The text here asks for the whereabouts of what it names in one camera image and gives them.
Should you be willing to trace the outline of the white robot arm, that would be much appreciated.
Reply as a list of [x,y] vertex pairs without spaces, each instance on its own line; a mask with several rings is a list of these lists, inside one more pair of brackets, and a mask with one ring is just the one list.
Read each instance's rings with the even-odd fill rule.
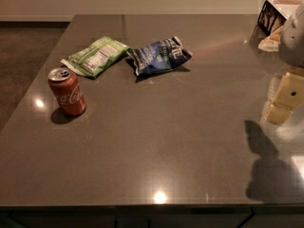
[[263,118],[282,125],[304,103],[304,4],[284,23],[278,49],[280,59],[292,68],[272,78]]

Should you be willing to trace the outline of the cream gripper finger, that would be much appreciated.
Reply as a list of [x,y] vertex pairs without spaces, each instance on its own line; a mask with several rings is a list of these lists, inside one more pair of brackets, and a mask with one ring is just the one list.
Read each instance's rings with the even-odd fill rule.
[[282,125],[303,103],[304,68],[292,68],[283,74],[276,74],[270,82],[264,120]]

